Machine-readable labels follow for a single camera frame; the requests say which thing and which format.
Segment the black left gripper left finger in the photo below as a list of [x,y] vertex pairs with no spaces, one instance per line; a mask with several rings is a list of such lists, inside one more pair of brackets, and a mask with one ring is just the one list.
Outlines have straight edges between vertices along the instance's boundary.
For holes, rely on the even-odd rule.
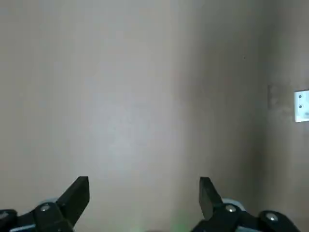
[[73,232],[89,203],[89,178],[78,177],[55,200],[44,201],[33,210],[18,215],[14,209],[0,211],[2,232]]

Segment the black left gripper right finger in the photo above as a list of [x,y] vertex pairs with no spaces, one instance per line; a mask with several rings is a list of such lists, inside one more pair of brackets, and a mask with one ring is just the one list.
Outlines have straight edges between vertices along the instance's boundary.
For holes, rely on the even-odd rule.
[[261,211],[253,216],[235,200],[224,199],[208,177],[199,179],[199,205],[203,219],[193,232],[298,232],[299,228],[284,214]]

